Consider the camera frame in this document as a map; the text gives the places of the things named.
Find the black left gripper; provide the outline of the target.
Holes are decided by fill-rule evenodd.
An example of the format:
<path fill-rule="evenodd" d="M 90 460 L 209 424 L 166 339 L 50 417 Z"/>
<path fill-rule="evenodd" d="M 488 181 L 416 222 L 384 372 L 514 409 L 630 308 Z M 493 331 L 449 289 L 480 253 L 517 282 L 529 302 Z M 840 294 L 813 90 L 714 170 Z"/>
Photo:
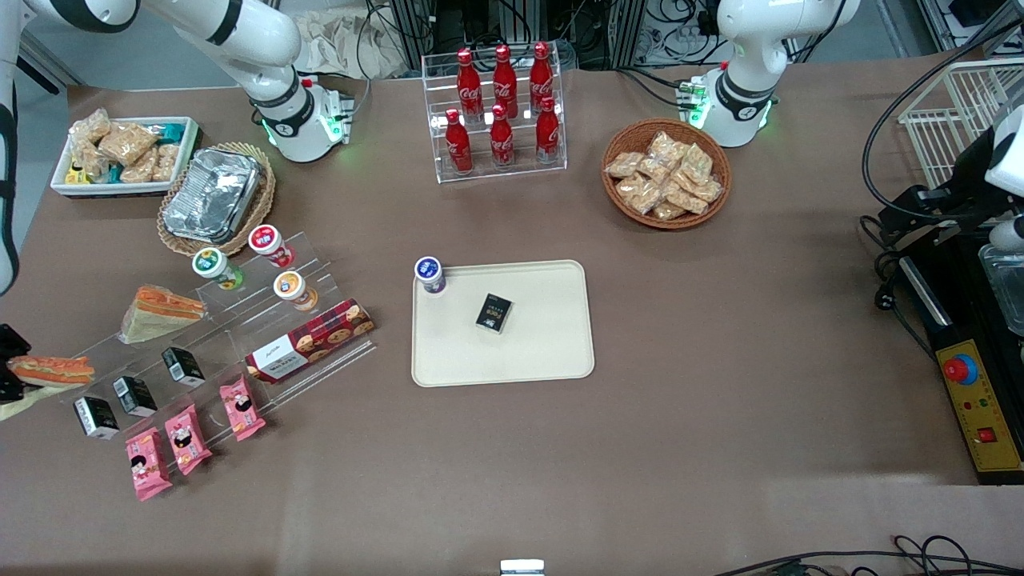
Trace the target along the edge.
<path fill-rule="evenodd" d="M 947 241 L 962 232 L 961 222 L 984 222 L 1006 212 L 1006 192 L 991 186 L 985 174 L 994 156 L 994 132 L 984 132 L 959 153 L 946 182 L 928 190 L 912 186 L 878 213 L 883 241 L 900 241 L 910 222 L 937 222 L 935 241 Z"/>

